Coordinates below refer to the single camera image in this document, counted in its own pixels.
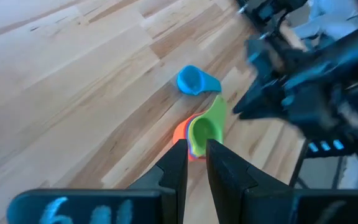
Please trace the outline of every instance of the black cable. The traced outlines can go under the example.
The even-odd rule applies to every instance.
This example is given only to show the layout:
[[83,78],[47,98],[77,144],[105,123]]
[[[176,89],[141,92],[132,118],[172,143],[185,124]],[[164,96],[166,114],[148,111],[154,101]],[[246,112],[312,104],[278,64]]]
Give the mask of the black cable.
[[338,189],[339,176],[341,175],[342,164],[343,164],[343,156],[340,156],[338,159],[338,165],[336,166],[335,176],[331,189],[334,190]]
[[298,177],[296,182],[302,187],[302,189],[310,189],[310,187],[305,183],[302,178]]
[[274,30],[274,32],[275,32],[276,34],[280,32],[280,26],[281,26],[281,24],[284,22],[285,17],[286,17],[288,14],[289,14],[289,12],[284,12],[284,14],[279,18],[278,23],[277,23],[277,25],[276,25],[276,28],[275,28],[275,30]]

